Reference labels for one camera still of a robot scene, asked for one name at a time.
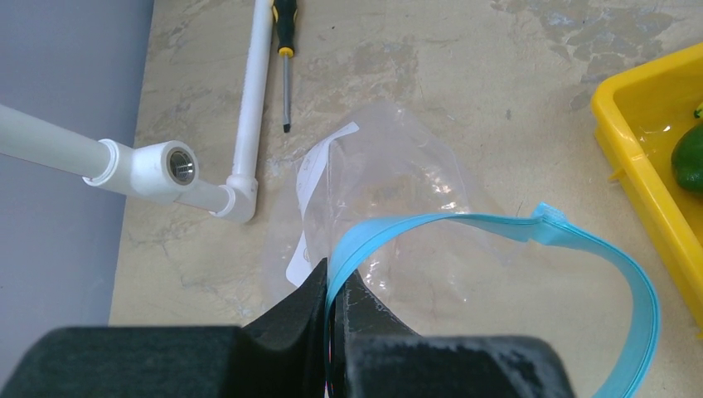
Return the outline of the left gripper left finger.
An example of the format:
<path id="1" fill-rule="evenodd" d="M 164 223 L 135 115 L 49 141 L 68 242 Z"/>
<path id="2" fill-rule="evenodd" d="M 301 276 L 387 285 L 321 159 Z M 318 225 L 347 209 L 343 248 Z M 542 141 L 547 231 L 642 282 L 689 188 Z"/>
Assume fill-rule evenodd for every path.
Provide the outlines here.
<path id="1" fill-rule="evenodd" d="M 4 397 L 320 397 L 327 265 L 241 326 L 59 328 Z"/>

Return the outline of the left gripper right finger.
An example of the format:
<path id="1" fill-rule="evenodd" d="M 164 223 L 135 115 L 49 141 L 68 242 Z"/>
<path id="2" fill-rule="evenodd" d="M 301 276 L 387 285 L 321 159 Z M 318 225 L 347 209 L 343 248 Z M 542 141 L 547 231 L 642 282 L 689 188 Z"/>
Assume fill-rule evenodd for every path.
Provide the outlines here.
<path id="1" fill-rule="evenodd" d="M 572 397 L 563 362 L 528 336 L 424 337 L 354 272 L 332 306 L 334 397 Z"/>

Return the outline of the clear zip top bag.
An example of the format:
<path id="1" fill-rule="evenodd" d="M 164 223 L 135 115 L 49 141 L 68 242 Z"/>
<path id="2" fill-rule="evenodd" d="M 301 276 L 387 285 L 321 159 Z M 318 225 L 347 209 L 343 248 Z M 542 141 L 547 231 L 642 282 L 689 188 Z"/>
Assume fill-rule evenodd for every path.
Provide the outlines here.
<path id="1" fill-rule="evenodd" d="M 527 335 L 580 396 L 632 397 L 660 336 L 656 291 L 629 255 L 541 203 L 508 215 L 408 110 L 366 106 L 293 163 L 262 255 L 272 306 L 331 263 L 425 336 Z"/>

